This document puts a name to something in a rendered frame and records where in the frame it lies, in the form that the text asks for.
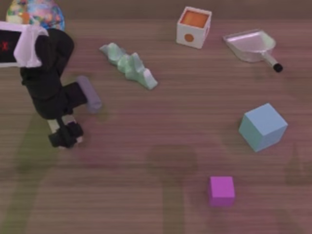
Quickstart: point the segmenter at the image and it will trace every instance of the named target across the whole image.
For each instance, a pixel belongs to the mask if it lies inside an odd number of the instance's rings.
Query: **toy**
[[[87,104],[90,112],[101,102],[88,78],[62,86],[60,77],[74,49],[73,40],[58,29],[0,22],[0,67],[19,67],[38,114],[48,120],[53,147],[71,148],[82,141],[83,130],[73,109]]]
[[[283,117],[267,103],[244,114],[239,133],[258,152],[279,142],[287,127]]]
[[[201,49],[211,24],[211,11],[185,7],[176,26],[176,42]]]
[[[235,200],[235,188],[231,176],[212,176],[208,188],[209,203],[213,207],[232,206]]]
[[[37,25],[45,29],[65,29],[62,10],[54,0],[13,0],[6,14],[6,21]]]
[[[99,50],[107,56],[111,64],[117,66],[117,69],[125,74],[128,80],[136,81],[149,90],[158,85],[151,71],[144,67],[137,53],[128,55],[123,48],[115,43],[104,45]]]
[[[276,42],[263,30],[236,33],[223,37],[223,40],[240,60],[244,62],[264,60],[276,72],[283,71],[283,66],[271,55]]]

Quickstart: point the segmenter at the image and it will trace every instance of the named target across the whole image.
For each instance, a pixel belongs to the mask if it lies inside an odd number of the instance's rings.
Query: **purple cube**
[[[231,206],[235,200],[232,176],[212,176],[209,185],[209,202],[214,207]]]

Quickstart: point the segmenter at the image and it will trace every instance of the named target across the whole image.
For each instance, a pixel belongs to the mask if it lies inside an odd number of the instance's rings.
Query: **colorful ball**
[[[65,29],[62,10],[54,0],[14,0],[7,11],[6,21]]]

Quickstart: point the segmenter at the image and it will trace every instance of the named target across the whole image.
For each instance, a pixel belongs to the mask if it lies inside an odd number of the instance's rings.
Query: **blue cube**
[[[269,103],[244,114],[239,133],[255,151],[279,142],[288,124]]]

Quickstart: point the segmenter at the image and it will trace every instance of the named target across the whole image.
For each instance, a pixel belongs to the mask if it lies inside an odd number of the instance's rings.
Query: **white and orange box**
[[[201,49],[210,30],[212,12],[185,7],[176,27],[176,42]]]

